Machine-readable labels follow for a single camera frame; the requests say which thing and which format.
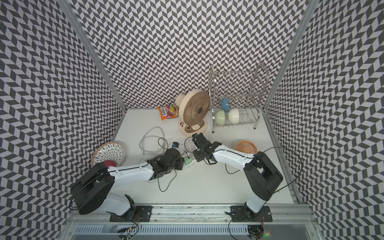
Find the green usb charger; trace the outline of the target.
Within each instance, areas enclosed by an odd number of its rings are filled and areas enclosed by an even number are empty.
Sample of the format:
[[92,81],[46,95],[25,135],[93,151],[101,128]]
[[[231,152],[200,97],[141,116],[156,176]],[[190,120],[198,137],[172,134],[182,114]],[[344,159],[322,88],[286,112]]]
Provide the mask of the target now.
[[184,158],[184,164],[187,166],[193,162],[193,159],[191,157],[185,157]]

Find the white power strip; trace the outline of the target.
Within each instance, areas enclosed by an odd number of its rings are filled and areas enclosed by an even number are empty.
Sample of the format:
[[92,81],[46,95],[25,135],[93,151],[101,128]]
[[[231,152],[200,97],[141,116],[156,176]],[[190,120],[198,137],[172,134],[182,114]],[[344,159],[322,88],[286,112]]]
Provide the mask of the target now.
[[182,171],[186,168],[191,167],[193,164],[195,164],[197,160],[194,157],[178,157],[178,160],[176,161],[175,170],[176,171]]

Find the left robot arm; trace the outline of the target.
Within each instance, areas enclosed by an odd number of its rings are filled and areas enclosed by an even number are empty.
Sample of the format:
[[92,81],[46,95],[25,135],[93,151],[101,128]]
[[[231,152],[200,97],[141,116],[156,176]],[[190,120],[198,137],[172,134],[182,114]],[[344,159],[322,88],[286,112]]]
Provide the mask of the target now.
[[98,163],[70,186],[69,208],[81,215],[102,210],[116,216],[132,216],[136,207],[132,197],[119,195],[114,190],[130,183],[157,180],[172,171],[181,171],[183,165],[182,153],[175,148],[130,167]]

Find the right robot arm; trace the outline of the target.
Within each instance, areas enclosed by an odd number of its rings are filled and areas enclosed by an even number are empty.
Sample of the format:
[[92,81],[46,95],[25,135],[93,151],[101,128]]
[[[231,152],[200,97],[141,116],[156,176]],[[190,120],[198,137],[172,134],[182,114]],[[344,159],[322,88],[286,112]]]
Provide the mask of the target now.
[[211,143],[205,136],[194,134],[192,141],[196,146],[193,151],[197,162],[203,160],[222,163],[244,172],[252,189],[250,198],[246,201],[241,217],[251,220],[262,212],[284,177],[275,164],[264,152],[246,154],[230,149],[219,142]]

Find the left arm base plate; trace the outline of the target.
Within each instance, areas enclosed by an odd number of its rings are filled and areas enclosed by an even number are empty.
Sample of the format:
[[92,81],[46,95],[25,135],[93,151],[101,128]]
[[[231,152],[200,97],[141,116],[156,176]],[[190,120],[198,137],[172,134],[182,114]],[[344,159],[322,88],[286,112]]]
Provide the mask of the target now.
[[147,223],[150,221],[152,216],[153,206],[151,205],[139,205],[133,208],[130,208],[122,216],[111,214],[110,222],[113,223],[126,223],[126,222],[144,222]]

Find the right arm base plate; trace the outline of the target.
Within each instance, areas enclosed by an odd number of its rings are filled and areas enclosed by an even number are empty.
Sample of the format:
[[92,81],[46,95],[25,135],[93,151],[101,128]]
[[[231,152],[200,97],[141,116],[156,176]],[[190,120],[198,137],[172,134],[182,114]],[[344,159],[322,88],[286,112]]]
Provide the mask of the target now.
[[233,222],[260,222],[270,223],[273,221],[272,213],[268,206],[262,206],[259,212],[255,213],[246,205],[230,206],[230,211],[227,214],[232,218]]

